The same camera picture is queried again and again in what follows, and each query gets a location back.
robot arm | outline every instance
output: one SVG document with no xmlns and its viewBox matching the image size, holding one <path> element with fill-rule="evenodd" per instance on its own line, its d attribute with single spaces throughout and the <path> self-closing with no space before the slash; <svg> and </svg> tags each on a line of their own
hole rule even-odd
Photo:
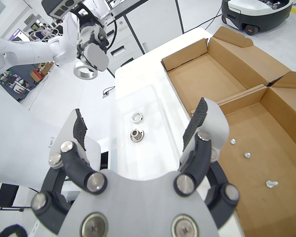
<svg viewBox="0 0 296 237">
<path fill-rule="evenodd" d="M 0 74 L 15 65 L 52 60 L 56 64 L 64 64 L 75 58 L 80 60 L 74 67 L 74 73 L 79 78 L 93 79 L 98 70 L 106 70 L 109 63 L 106 46 L 109 42 L 104 21 L 101 19 L 103 15 L 107 15 L 104 1 L 43 0 L 42 6 L 51 17 L 65 17 L 63 35 L 48 42 L 15 42 L 0 37 Z"/>
</svg>

metal nut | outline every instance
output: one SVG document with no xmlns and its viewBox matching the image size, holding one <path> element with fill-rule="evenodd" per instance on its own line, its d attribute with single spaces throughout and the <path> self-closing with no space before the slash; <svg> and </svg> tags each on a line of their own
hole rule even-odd
<svg viewBox="0 0 296 237">
<path fill-rule="evenodd" d="M 278 182 L 277 181 L 270 181 L 270 180 L 268 180 L 268 181 L 266 181 L 266 186 L 267 187 L 270 187 L 270 188 L 273 188 L 274 186 L 277 186 L 278 185 Z"/>
<path fill-rule="evenodd" d="M 139 124 L 142 120 L 143 120 L 143 115 L 139 112 L 136 112 L 131 116 L 131 121 L 134 124 Z"/>
<path fill-rule="evenodd" d="M 188 215 L 179 215 L 172 221 L 173 237 L 197 237 L 198 228 L 194 220 Z"/>
<path fill-rule="evenodd" d="M 144 137 L 144 131 L 139 128 L 139 129 L 134 129 L 130 132 L 130 139 L 133 142 L 139 142 L 143 139 Z"/>
</svg>

floor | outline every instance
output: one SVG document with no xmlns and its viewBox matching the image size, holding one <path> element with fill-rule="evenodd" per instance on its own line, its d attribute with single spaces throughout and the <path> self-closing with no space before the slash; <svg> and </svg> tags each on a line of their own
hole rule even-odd
<svg viewBox="0 0 296 237">
<path fill-rule="evenodd" d="M 221 0 L 178 0 L 178 3 L 184 30 L 187 31 L 214 17 L 221 5 Z M 219 17 L 207 30 L 213 34 L 220 26 L 226 25 Z M 296 71 L 296 13 L 292 12 L 289 18 L 277 28 L 266 33 L 258 33 L 250 38 L 256 46 Z M 87 135 L 100 143 L 103 152 L 108 149 L 110 111 L 115 95 L 112 90 L 109 96 L 103 99 L 102 92 L 114 86 L 114 78 L 108 71 L 105 71 L 99 73 L 94 80 L 80 80 L 73 74 L 73 65 L 72 62 L 60 68 L 54 66 L 48 77 L 31 91 L 21 104 L 32 114 L 58 127 L 62 127 L 73 108 L 80 108 L 88 127 Z M 25 192 L 24 190 L 24 195 L 31 195 L 28 191 Z M 29 200 L 30 198 L 26 199 L 25 205 L 28 205 Z M 3 220 L 6 226 L 13 223 L 23 224 L 28 232 L 35 224 L 31 211 L 28 211 L 27 215 L 25 212 L 10 213 L 9 217 L 4 217 L 4 219 L 1 216 L 0 227 L 2 229 L 4 228 Z M 51 233 L 48 233 L 43 226 L 39 226 L 35 236 L 51 236 Z"/>
</svg>

metal ring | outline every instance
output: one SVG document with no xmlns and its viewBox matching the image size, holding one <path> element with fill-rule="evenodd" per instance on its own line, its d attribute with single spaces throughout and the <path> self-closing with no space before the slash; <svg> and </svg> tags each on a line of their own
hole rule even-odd
<svg viewBox="0 0 296 237">
<path fill-rule="evenodd" d="M 143 115 L 139 112 L 136 112 L 131 116 L 131 121 L 135 124 L 139 124 L 142 120 L 143 120 Z"/>
<path fill-rule="evenodd" d="M 89 72 L 82 72 L 80 69 L 88 69 Z M 97 77 L 97 69 L 84 62 L 77 62 L 74 65 L 74 74 L 83 80 L 93 80 Z"/>
</svg>

open cardboard box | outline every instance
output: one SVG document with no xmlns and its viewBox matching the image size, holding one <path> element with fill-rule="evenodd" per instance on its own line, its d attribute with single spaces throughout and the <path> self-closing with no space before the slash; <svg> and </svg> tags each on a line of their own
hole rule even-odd
<svg viewBox="0 0 296 237">
<path fill-rule="evenodd" d="M 161 62 L 190 115 L 201 97 L 217 102 L 260 84 L 270 85 L 290 71 L 251 39 L 225 27 L 208 46 L 207 39 L 201 39 Z"/>
<path fill-rule="evenodd" d="M 218 162 L 240 191 L 237 212 L 246 237 L 296 236 L 296 72 L 218 105 L 229 140 L 236 140 L 224 145 Z M 269 188 L 268 180 L 278 185 Z"/>
</svg>

